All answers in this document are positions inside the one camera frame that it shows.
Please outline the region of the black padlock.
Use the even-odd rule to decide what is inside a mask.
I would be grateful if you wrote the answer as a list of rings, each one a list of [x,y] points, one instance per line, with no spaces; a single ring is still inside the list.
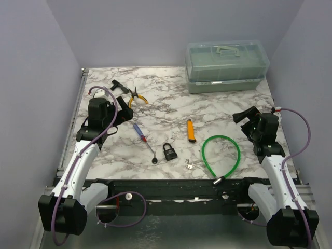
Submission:
[[[170,160],[177,158],[177,154],[176,154],[174,148],[169,143],[163,144],[163,153],[164,153],[166,161],[170,161]]]

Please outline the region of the clear green plastic toolbox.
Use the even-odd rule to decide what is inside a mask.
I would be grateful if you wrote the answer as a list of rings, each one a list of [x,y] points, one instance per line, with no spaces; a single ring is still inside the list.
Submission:
[[[188,92],[254,90],[269,65],[258,40],[190,43],[185,55]]]

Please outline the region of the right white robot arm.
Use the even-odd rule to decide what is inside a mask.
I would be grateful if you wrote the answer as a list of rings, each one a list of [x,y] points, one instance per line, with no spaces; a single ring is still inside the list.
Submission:
[[[253,143],[253,151],[266,172],[271,190],[259,183],[239,189],[239,198],[244,203],[254,201],[266,224],[267,237],[271,245],[311,248],[319,224],[316,211],[310,210],[303,201],[289,172],[282,146],[276,141],[279,118],[276,113],[282,107],[274,107],[261,113],[255,106],[233,114],[235,123],[245,118],[242,132]]]

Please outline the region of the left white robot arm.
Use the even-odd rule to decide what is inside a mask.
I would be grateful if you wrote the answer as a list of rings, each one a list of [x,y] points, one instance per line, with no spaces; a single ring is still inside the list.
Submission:
[[[88,117],[76,133],[74,153],[67,168],[51,194],[39,199],[45,231],[80,235],[96,204],[100,201],[109,205],[114,201],[115,192],[108,187],[96,186],[82,192],[89,169],[109,136],[108,129],[133,117],[133,110],[122,97],[113,100],[98,97],[89,101]]]

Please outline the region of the orange utility knife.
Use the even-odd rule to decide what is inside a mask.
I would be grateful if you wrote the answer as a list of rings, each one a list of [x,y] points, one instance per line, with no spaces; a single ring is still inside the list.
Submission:
[[[187,137],[188,141],[191,143],[195,143],[197,141],[195,138],[194,128],[191,119],[187,120]]]

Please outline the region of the green cable lock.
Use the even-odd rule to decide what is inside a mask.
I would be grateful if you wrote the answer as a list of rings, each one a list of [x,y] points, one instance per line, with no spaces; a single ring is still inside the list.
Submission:
[[[221,149],[226,149],[226,152],[210,148],[210,145],[218,145],[218,142],[221,142]],[[217,186],[236,171],[241,161],[241,152],[232,138],[213,135],[204,141],[201,157],[207,170],[214,177],[213,186]]]

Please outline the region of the left aluminium extrusion rail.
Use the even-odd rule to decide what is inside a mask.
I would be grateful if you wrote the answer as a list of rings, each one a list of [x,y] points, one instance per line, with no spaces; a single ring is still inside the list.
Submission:
[[[75,101],[75,105],[74,105],[74,109],[73,109],[69,129],[68,129],[68,133],[67,133],[67,136],[66,136],[65,146],[64,146],[64,149],[62,151],[61,159],[60,159],[57,171],[56,171],[56,177],[61,176],[63,174],[64,168],[65,168],[65,159],[66,159],[66,155],[67,155],[68,150],[69,150],[70,145],[71,145],[71,140],[72,140],[72,135],[73,135],[73,131],[74,131],[75,123],[76,123],[76,118],[77,118],[77,114],[78,114],[78,111],[79,111],[82,95],[83,95],[83,92],[84,92],[84,89],[85,89],[88,73],[89,73],[88,68],[82,68],[82,76],[81,76],[81,81],[80,81],[80,85],[79,85],[78,95],[77,95],[77,98],[76,98],[76,101]]]

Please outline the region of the black t-shaped tool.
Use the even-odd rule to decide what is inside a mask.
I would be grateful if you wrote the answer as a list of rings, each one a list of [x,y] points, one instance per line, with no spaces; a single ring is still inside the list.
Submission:
[[[111,91],[115,91],[117,88],[120,88],[122,90],[122,92],[124,94],[128,94],[129,93],[129,89],[127,89],[123,84],[121,84],[120,82],[118,82],[117,80],[112,80],[112,87],[110,88]]]

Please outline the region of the blue red screwdriver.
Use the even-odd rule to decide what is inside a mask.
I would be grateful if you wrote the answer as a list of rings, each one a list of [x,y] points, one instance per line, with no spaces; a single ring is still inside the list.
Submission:
[[[144,133],[142,132],[142,130],[139,128],[139,126],[134,123],[133,124],[133,127],[136,131],[136,133],[138,134],[138,136],[140,137],[140,139],[147,145],[147,147],[149,148],[149,150],[154,154],[154,157],[152,158],[152,163],[153,164],[157,164],[158,163],[158,159],[156,157],[156,152],[152,149],[152,147],[149,145]]]

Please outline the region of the black mounting rail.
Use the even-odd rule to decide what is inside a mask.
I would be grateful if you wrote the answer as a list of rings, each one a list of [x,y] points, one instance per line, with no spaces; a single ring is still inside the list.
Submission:
[[[253,200],[248,196],[250,184],[269,185],[264,178],[245,177],[226,179],[213,185],[210,179],[171,179],[171,180],[106,180],[84,181],[83,186],[102,183],[108,187],[108,196],[133,191],[131,201],[120,198],[121,216],[140,216],[143,213],[153,216],[180,215],[236,215],[237,207],[248,207]]]

